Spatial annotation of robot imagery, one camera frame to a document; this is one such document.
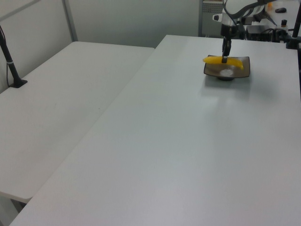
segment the wall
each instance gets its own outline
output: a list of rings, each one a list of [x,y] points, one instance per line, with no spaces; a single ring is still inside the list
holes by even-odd
[[[79,41],[155,48],[198,35],[199,0],[66,0]]]
[[[41,0],[0,21],[20,77],[71,43],[62,0]],[[7,89],[6,60],[0,51],[0,93]]]

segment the banana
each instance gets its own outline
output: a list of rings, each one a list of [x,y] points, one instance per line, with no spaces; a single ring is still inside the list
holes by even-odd
[[[208,56],[204,58],[203,61],[207,64],[223,64],[221,56]],[[243,62],[232,57],[228,57],[227,62],[225,64],[239,67],[241,70],[244,69]]]

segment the tabletop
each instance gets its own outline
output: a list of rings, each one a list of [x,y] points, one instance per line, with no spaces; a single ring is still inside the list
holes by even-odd
[[[203,74],[221,39],[166,36],[11,226],[296,226],[295,50],[233,40],[250,78]]]
[[[0,195],[28,202],[152,48],[74,42],[0,95]]]

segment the square plate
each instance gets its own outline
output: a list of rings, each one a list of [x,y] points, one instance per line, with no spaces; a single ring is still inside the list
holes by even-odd
[[[246,78],[250,76],[250,58],[244,57],[231,57],[241,60],[244,69],[227,64],[205,64],[204,74],[217,77],[222,80],[232,80],[237,78]]]

